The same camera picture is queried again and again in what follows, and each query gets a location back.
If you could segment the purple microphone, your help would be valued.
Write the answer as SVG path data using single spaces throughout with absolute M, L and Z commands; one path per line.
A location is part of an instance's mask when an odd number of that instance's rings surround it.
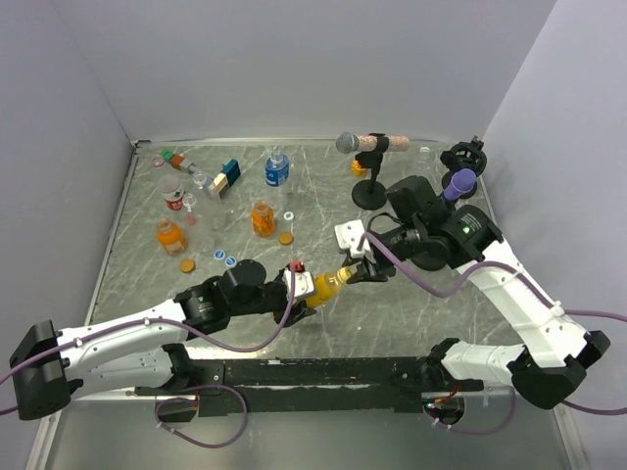
M 470 168 L 447 172 L 442 178 L 441 198 L 449 203 L 472 197 L 477 190 L 477 175 Z

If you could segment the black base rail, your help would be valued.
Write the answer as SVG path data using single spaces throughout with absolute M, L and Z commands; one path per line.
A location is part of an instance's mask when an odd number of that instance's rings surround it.
M 432 397 L 481 392 L 480 380 L 457 380 L 425 357 L 349 357 L 284 359 L 193 359 L 187 375 L 161 388 L 137 387 L 140 397 L 181 396 L 202 386 L 199 415 L 250 412 L 301 412 L 392 409 L 420 413 Z

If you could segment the tall yellow juice bottle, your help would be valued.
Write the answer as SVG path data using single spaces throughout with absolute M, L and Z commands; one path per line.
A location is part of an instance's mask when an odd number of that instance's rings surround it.
M 354 270 L 350 266 L 320 274 L 314 281 L 314 294 L 306 298 L 306 306 L 316 309 L 335 298 L 353 275 Z

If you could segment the clear small cup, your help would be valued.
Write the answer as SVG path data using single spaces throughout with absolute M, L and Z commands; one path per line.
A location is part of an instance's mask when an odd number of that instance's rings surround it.
M 197 203 L 197 198 L 191 193 L 186 193 L 182 199 L 182 204 L 188 212 L 193 212 L 197 206 Z
M 199 189 L 203 189 L 207 184 L 207 175 L 202 171 L 197 171 L 193 174 L 193 181 Z

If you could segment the open orange juice bottle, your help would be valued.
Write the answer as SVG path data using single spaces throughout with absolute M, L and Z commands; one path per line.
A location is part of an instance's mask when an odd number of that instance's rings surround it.
M 186 251 L 187 239 L 182 229 L 168 218 L 156 223 L 157 239 L 168 255 L 178 255 Z

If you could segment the orange bottle cap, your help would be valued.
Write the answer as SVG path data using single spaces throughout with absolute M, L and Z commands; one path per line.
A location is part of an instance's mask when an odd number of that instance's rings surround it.
M 278 241 L 283 246 L 289 246 L 294 241 L 294 236 L 290 232 L 282 232 L 278 236 Z
M 179 268 L 183 273 L 189 274 L 196 269 L 196 263 L 193 259 L 186 258 L 180 263 Z

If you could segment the pink glitter microphone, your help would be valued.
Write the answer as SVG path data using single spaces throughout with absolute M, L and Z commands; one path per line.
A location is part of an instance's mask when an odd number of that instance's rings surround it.
M 340 153 L 346 155 L 362 152 L 405 152 L 409 149 L 410 139 L 407 136 L 379 133 L 357 135 L 344 132 L 336 139 L 335 146 Z

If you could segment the black round holder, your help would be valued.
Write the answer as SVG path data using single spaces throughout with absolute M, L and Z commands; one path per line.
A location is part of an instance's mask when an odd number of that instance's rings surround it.
M 450 150 L 443 152 L 440 161 L 447 172 L 457 172 L 463 168 L 472 169 L 477 175 L 478 188 L 478 178 L 487 167 L 487 157 L 483 152 L 483 147 L 484 143 L 475 136 L 470 142 L 458 142 Z

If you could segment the small orange juice bottle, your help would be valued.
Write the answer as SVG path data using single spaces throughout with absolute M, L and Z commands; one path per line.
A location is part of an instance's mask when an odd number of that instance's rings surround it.
M 275 231 L 273 208 L 266 201 L 257 201 L 251 210 L 254 232 L 260 237 L 269 237 Z

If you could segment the red label clear bottle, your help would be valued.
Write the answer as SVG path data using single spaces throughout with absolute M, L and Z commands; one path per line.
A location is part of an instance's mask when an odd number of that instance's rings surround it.
M 180 211 L 183 208 L 185 188 L 181 179 L 172 174 L 162 176 L 158 181 L 158 190 L 172 211 Z

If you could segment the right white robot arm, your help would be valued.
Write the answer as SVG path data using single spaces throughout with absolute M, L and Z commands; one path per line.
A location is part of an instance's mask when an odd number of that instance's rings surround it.
M 551 409 L 579 387 L 610 340 L 601 331 L 586 330 L 549 298 L 486 213 L 472 205 L 455 206 L 475 182 L 475 172 L 462 169 L 437 194 L 426 178 L 407 177 L 384 193 L 396 228 L 375 234 L 351 220 L 334 228 L 338 247 L 345 263 L 355 267 L 353 283 L 385 282 L 401 270 L 442 298 L 470 282 L 519 336 L 514 346 L 444 340 L 422 361 L 421 374 L 432 386 L 445 391 L 467 380 L 511 386 L 531 404 Z M 458 274 L 458 283 L 446 293 L 430 287 L 406 266 L 408 259 L 424 270 L 447 266 Z

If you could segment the yellow toy brick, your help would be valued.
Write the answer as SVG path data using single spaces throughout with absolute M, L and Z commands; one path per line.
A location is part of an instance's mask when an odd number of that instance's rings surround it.
M 356 177 L 365 177 L 367 175 L 367 169 L 357 160 L 353 160 L 352 162 L 352 172 Z

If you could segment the blue and wood block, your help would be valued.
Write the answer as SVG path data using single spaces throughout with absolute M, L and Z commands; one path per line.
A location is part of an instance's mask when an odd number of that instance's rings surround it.
M 213 179 L 209 186 L 212 197 L 222 199 L 228 190 L 238 181 L 241 169 L 237 160 L 231 159 L 222 167 L 221 172 Z

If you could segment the blue label water bottle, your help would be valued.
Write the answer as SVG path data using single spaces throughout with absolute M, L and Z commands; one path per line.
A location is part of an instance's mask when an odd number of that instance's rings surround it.
M 265 182 L 268 186 L 284 186 L 289 178 L 289 158 L 280 151 L 274 151 L 265 162 Z

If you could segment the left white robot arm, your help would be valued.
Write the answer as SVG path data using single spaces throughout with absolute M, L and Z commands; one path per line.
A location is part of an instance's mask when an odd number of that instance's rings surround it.
M 3 381 L 12 381 L 22 421 L 51 415 L 72 400 L 128 387 L 165 388 L 173 394 L 192 385 L 183 343 L 202 339 L 224 349 L 213 335 L 237 316 L 270 313 L 279 329 L 312 314 L 306 298 L 314 278 L 299 261 L 272 281 L 265 268 L 244 259 L 158 305 L 115 320 L 56 329 L 49 320 L 31 326 L 10 357 Z

